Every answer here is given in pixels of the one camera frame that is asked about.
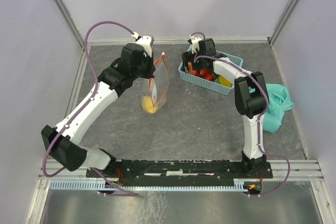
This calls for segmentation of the clear zip top bag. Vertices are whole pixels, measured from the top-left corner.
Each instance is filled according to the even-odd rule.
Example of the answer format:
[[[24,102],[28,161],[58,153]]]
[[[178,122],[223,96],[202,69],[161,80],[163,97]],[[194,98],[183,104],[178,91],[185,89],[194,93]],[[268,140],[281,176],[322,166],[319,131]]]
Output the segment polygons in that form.
[[[153,105],[157,106],[159,110],[166,103],[166,96],[170,83],[170,74],[165,59],[165,52],[161,53],[160,58],[154,62],[154,66],[154,78],[145,80],[142,97],[149,95],[152,98]]]

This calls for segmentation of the yellow pear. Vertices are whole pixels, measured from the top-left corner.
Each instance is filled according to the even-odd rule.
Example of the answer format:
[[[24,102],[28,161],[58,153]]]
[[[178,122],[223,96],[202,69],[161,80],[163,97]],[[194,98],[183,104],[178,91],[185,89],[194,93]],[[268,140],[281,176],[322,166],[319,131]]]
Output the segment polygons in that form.
[[[155,114],[158,107],[153,105],[152,98],[149,95],[142,97],[142,109],[148,114]]]

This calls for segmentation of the yellow star fruit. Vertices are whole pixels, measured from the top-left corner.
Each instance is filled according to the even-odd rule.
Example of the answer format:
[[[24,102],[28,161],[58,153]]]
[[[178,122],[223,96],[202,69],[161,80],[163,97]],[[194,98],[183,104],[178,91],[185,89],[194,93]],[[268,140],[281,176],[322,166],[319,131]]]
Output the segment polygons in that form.
[[[218,83],[228,88],[231,88],[233,86],[233,84],[223,76],[218,77]]]

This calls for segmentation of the orange peach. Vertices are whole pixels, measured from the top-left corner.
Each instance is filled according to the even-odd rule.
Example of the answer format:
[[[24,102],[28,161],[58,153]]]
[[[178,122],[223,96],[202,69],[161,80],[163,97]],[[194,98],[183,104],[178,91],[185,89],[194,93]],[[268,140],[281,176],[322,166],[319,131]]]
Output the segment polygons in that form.
[[[193,69],[192,63],[188,62],[188,73],[195,76],[197,74],[197,71]]]

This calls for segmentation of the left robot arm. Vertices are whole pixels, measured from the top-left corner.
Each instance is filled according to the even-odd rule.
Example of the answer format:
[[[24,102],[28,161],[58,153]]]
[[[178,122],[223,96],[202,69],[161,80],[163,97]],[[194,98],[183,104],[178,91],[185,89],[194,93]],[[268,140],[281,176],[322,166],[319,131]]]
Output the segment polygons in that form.
[[[93,167],[105,177],[112,176],[116,164],[111,155],[102,150],[80,146],[80,142],[97,117],[130,88],[137,78],[154,75],[152,45],[138,40],[126,44],[120,58],[98,76],[94,86],[81,103],[56,126],[46,125],[41,136],[46,151],[65,169],[73,172],[80,167]]]

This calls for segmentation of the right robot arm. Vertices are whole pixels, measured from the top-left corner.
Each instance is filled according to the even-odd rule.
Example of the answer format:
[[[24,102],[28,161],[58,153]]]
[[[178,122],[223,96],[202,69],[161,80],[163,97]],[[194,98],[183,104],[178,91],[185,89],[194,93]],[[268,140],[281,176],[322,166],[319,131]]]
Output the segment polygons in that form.
[[[262,124],[269,98],[263,74],[245,70],[217,52],[211,38],[190,35],[188,43],[190,50],[182,53],[185,70],[208,69],[234,85],[235,107],[243,118],[245,136],[239,170],[246,177],[259,175],[267,165]]]

